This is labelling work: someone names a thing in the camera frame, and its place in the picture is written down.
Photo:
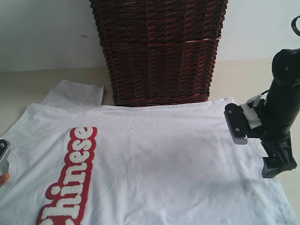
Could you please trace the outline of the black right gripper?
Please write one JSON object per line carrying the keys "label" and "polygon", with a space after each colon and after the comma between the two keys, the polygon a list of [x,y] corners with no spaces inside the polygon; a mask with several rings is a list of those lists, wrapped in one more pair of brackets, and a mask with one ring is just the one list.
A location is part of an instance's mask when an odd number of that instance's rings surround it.
{"label": "black right gripper", "polygon": [[251,129],[267,153],[263,158],[262,177],[271,179],[297,167],[293,157],[290,128],[300,112],[300,86],[282,86],[272,82],[267,97],[257,95],[248,100],[261,121]]}

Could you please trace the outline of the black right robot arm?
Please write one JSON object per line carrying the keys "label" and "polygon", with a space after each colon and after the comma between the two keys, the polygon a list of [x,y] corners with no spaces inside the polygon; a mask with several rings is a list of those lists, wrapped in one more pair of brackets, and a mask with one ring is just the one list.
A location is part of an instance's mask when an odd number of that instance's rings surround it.
{"label": "black right robot arm", "polygon": [[273,80],[265,99],[254,107],[261,126],[252,134],[261,140],[267,156],[262,177],[271,179],[297,167],[290,129],[300,112],[300,51],[283,49],[272,60]]}

